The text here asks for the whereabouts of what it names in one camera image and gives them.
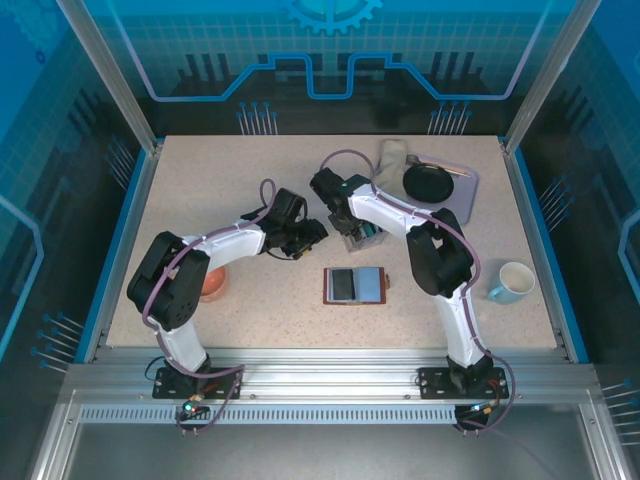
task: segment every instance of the mug handle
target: mug handle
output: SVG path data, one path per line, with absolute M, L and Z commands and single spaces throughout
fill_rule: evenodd
M 502 285 L 500 285 L 499 287 L 494 288 L 493 290 L 491 290 L 488 294 L 487 294 L 487 298 L 489 300 L 493 300 L 495 301 L 496 297 L 498 296 L 499 293 L 504 291 L 504 287 Z

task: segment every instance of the vent slot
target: vent slot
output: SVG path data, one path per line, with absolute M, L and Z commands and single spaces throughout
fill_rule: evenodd
M 90 405 L 82 410 L 82 423 L 173 424 L 175 405 L 114 406 Z M 211 419 L 212 411 L 189 423 L 201 424 Z M 411 405 L 230 405 L 222 413 L 221 424 L 454 424 L 453 406 Z

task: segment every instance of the blue wall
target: blue wall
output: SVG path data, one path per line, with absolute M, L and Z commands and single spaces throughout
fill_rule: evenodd
M 47 2 L 27 3 L 22 10 L 19 2 L 11 3 L 18 5 L 10 7 L 8 0 L 0 0 L 0 45 L 5 46 L 0 50 L 0 65 L 3 69 L 10 67 L 0 75 L 0 140 L 68 29 L 55 3 L 48 8 L 42 6 Z M 40 16 L 40 22 L 34 22 L 29 15 Z
M 241 102 L 251 101 L 277 108 L 280 133 L 429 133 L 440 101 L 473 113 L 466 133 L 504 133 L 574 3 L 88 5 L 138 98 L 161 104 L 149 120 L 165 135 L 246 133 L 235 116 Z M 337 101 L 347 104 L 330 103 Z M 464 101 L 482 104 L 463 111 Z M 220 105 L 175 105 L 185 103 Z M 348 108 L 350 118 L 339 115 L 340 108 Z M 301 109 L 320 116 L 299 117 Z M 205 120 L 190 122 L 194 116 Z M 224 124 L 208 120 L 214 117 Z
M 640 2 L 636 0 L 605 0 L 593 19 L 593 26 L 638 99 L 640 99 L 639 21 Z

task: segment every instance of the blue edge trim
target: blue edge trim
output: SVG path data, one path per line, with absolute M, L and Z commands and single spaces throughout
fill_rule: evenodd
M 525 190 L 527 191 L 527 196 L 529 197 L 529 201 L 531 202 L 533 216 L 535 217 L 536 225 L 538 227 L 538 230 L 540 231 L 542 245 L 544 247 L 545 254 L 547 255 L 547 259 L 549 260 L 549 265 L 551 266 L 551 275 L 553 275 L 553 280 L 556 283 L 562 310 L 564 311 L 565 318 L 567 319 L 567 327 L 569 328 L 569 336 L 571 337 L 567 340 L 573 344 L 573 348 L 576 351 L 577 356 L 576 360 L 578 361 L 578 363 L 589 363 L 587 348 L 585 347 L 584 341 L 582 340 L 580 327 L 578 326 L 578 321 L 573 311 L 573 307 L 571 306 L 571 300 L 569 299 L 569 292 L 567 292 L 567 287 L 564 284 L 562 273 L 560 272 L 560 265 L 558 264 L 556 253 L 553 250 L 551 237 L 549 236 L 549 232 L 544 223 L 544 217 L 542 216 L 542 211 L 540 210 L 540 205 L 538 204 L 536 192 L 533 189 L 533 182 L 531 181 L 531 176 L 529 175 L 529 170 L 527 169 L 527 165 L 525 164 L 524 156 L 522 155 L 520 147 L 516 149 L 515 156 L 516 161 L 518 162 L 518 167 L 520 168 L 520 173 L 522 174 L 522 179 L 524 181 Z
M 140 174 L 144 165 L 145 156 L 146 152 L 144 150 L 141 150 L 140 155 L 138 156 L 138 161 L 136 162 L 136 168 L 133 172 L 131 182 L 129 183 L 129 190 L 127 191 L 127 195 L 125 196 L 124 203 L 122 205 L 122 210 L 120 211 L 120 216 L 118 217 L 118 223 L 116 224 L 113 238 L 111 239 L 111 245 L 109 246 L 109 251 L 107 252 L 107 258 L 105 259 L 104 268 L 102 269 L 102 274 L 100 275 L 96 293 L 93 297 L 93 302 L 91 303 L 91 309 L 89 310 L 89 315 L 87 316 L 87 322 L 82 333 L 82 338 L 80 339 L 80 345 L 78 346 L 78 350 L 76 352 L 76 363 L 83 363 L 83 359 L 87 353 L 87 350 L 89 349 L 93 329 L 95 328 L 96 322 L 98 320 L 98 311 L 100 310 L 100 304 L 102 303 L 104 293 L 107 288 L 107 280 L 109 279 L 111 270 L 113 269 L 116 252 L 118 250 L 118 247 L 120 246 L 120 240 L 122 239 L 124 225 L 129 216 L 131 203 L 133 202 L 133 196 L 138 186 L 138 181 L 140 179 Z M 553 279 L 558 290 L 560 303 L 567 320 L 569 335 L 571 336 L 569 341 L 571 341 L 576 351 L 577 361 L 579 363 L 589 363 L 589 355 L 587 354 L 587 349 L 584 345 L 584 341 L 582 340 L 582 334 L 580 333 L 580 328 L 578 327 L 578 321 L 576 320 L 573 307 L 571 306 L 571 301 L 569 300 L 569 293 L 567 292 L 567 287 L 564 284 L 562 273 L 560 272 L 560 266 L 558 264 L 558 259 L 556 258 L 555 251 L 553 250 L 553 246 L 551 244 L 551 237 L 549 236 L 549 232 L 547 231 L 547 228 L 545 226 L 542 211 L 540 210 L 535 190 L 533 189 L 533 183 L 529 175 L 529 170 L 527 169 L 524 161 L 524 156 L 522 155 L 522 151 L 520 150 L 520 148 L 516 150 L 515 156 L 516 161 L 518 162 L 518 167 L 522 174 L 525 190 L 531 202 L 531 208 L 533 210 L 536 225 L 538 227 L 538 230 L 540 231 L 545 254 L 547 255 L 547 259 L 549 260 L 549 265 L 551 266 L 551 274 L 553 275 Z
M 100 280 L 98 280 L 98 286 L 96 287 L 96 293 L 93 295 L 93 301 L 91 302 L 91 308 L 89 309 L 89 315 L 87 315 L 87 322 L 85 323 L 84 330 L 82 331 L 82 337 L 80 337 L 80 344 L 76 350 L 76 356 L 74 358 L 75 363 L 84 363 L 85 355 L 89 350 L 91 344 L 91 337 L 96 323 L 98 321 L 98 312 L 100 311 L 100 305 L 102 304 L 105 290 L 107 289 L 107 282 L 113 270 L 113 264 L 116 258 L 116 252 L 120 246 L 120 240 L 122 240 L 122 234 L 124 232 L 124 225 L 127 223 L 129 212 L 131 211 L 131 204 L 133 203 L 133 196 L 135 195 L 138 183 L 140 181 L 140 175 L 142 173 L 142 167 L 145 163 L 145 157 L 147 153 L 141 149 L 136 161 L 136 167 L 131 175 L 131 181 L 129 182 L 129 188 L 127 194 L 124 197 L 122 209 L 120 210 L 120 216 L 118 217 L 118 223 L 116 223 L 116 229 L 111 237 L 111 245 L 109 245 L 109 251 L 107 252 L 107 258 L 104 261 L 104 267 L 100 274 Z

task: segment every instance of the white mug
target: white mug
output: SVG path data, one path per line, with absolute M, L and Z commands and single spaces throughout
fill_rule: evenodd
M 536 276 L 526 265 L 505 263 L 491 283 L 487 298 L 502 305 L 515 303 L 536 286 Z

